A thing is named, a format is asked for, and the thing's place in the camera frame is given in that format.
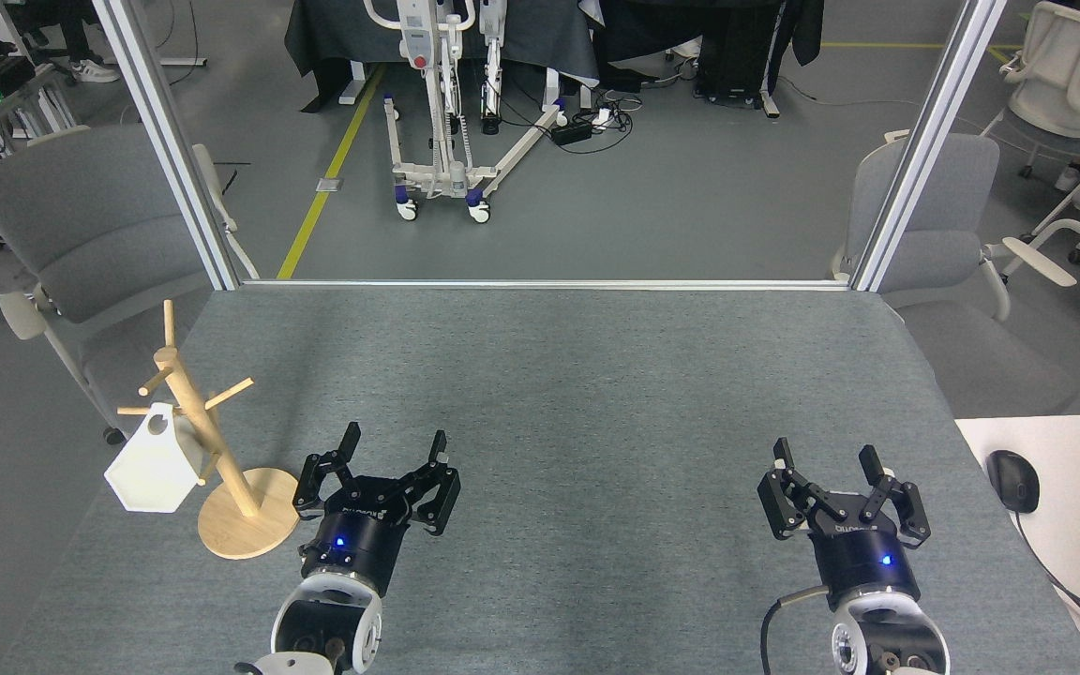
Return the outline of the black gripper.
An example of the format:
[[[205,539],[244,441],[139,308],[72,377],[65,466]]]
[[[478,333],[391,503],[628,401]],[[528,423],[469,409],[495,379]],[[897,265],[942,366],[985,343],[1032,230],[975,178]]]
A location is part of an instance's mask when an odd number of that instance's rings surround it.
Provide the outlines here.
[[[444,534],[461,480],[445,453],[446,433],[437,431],[426,464],[408,475],[408,500],[395,492],[399,480],[359,480],[356,487],[346,487],[353,480],[348,462],[360,436],[359,423],[349,423],[338,448],[309,454],[292,503],[301,521],[324,516],[316,537],[303,545],[303,578],[355,573],[384,597],[409,519],[423,525],[427,534]],[[329,474],[338,475],[342,488],[324,502],[319,490]]]
[[[930,537],[916,484],[900,482],[882,465],[874,445],[865,445],[861,465],[873,491],[861,507],[861,521],[853,510],[843,521],[837,521],[831,517],[828,494],[794,469],[788,438],[777,438],[772,453],[774,465],[764,472],[757,486],[764,513],[774,537],[785,541],[804,525],[811,509],[822,509],[816,512],[816,567],[822,584],[828,588],[831,610],[836,610],[850,594],[870,589],[888,588],[914,600],[921,598],[901,544],[918,548]],[[899,532],[905,537],[900,541],[894,521],[879,514],[887,500],[892,501]]]

